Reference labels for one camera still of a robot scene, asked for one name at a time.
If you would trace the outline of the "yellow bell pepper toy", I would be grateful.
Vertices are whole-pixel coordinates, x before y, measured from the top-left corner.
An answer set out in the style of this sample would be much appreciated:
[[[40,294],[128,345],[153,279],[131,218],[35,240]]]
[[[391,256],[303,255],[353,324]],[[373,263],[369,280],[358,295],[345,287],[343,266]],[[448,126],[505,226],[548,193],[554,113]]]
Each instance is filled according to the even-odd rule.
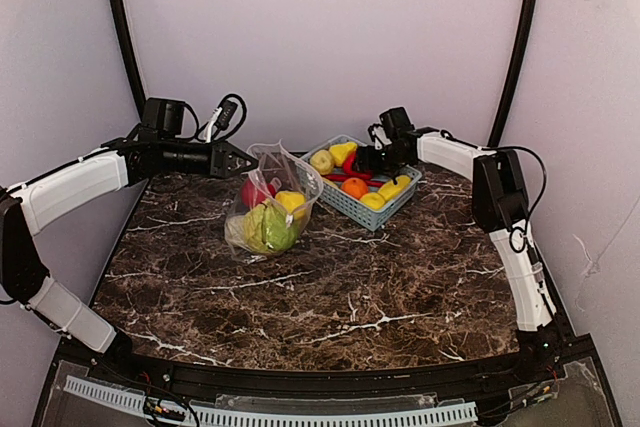
[[[281,204],[294,220],[300,220],[306,215],[305,195],[298,191],[280,190],[276,193],[275,200]]]

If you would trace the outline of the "clear zip top bag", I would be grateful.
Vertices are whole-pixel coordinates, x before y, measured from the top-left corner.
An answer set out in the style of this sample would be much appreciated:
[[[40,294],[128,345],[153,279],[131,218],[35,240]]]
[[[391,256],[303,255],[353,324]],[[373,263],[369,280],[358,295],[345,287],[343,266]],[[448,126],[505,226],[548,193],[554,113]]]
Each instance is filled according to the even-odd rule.
[[[251,210],[241,200],[241,188],[247,179],[250,179],[267,196],[266,200],[260,204],[272,203],[280,207],[284,212],[286,212],[285,208],[275,200],[276,193],[280,190],[298,191],[303,193],[307,199],[305,217],[300,220],[294,220],[291,214],[286,213],[298,225],[299,238],[310,221],[315,202],[323,192],[323,178],[308,162],[294,156],[280,142],[275,144],[253,144],[248,148],[248,153],[258,160],[258,167],[246,174],[226,219],[231,215],[243,215]],[[230,248],[232,257],[243,263],[279,256],[294,246],[280,253],[254,254],[239,247],[231,247],[228,243],[227,245]]]

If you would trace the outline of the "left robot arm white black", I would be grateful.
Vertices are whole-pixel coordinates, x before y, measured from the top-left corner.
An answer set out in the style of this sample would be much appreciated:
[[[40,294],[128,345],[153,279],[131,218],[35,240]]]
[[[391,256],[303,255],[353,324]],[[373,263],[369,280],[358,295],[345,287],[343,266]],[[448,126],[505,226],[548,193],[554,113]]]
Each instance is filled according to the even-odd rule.
[[[32,180],[1,191],[1,287],[4,304],[18,303],[62,335],[100,355],[130,352],[131,339],[55,280],[41,261],[34,239],[45,227],[106,194],[159,174],[180,173],[229,179],[257,167],[257,160],[230,143],[240,129],[233,116],[247,117],[245,101],[225,95],[206,124],[182,134],[193,109],[184,101],[150,98],[141,121],[125,137]]]

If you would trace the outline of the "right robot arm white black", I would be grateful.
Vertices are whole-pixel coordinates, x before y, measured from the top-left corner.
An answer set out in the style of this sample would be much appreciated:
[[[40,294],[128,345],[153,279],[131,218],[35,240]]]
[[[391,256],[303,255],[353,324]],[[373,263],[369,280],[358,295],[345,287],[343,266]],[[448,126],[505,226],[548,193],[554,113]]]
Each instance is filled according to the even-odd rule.
[[[403,107],[391,108],[367,129],[372,142],[360,148],[355,167],[395,176],[406,166],[433,164],[471,182],[471,213],[497,249],[512,291],[518,329],[537,332],[556,310],[530,228],[530,203],[518,154],[524,147],[489,148],[455,138],[446,130],[417,128]]]

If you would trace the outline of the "napa cabbage toy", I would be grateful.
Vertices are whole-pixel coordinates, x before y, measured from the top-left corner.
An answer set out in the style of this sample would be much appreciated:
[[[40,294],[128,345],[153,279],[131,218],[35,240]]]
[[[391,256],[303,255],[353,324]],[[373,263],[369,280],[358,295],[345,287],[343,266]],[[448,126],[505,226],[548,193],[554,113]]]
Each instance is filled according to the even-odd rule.
[[[264,240],[263,221],[267,206],[259,204],[248,213],[231,215],[225,221],[224,235],[231,247],[239,247],[254,254],[268,254]]]

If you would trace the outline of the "green pepper toy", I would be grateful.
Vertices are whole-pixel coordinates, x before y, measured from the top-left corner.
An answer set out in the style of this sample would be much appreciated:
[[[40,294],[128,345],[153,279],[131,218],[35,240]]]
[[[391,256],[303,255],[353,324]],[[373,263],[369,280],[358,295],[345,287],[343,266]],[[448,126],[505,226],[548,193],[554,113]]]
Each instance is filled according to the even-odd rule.
[[[298,225],[280,207],[272,203],[264,203],[262,207],[259,230],[262,247],[268,253],[280,253],[290,249],[298,239]]]

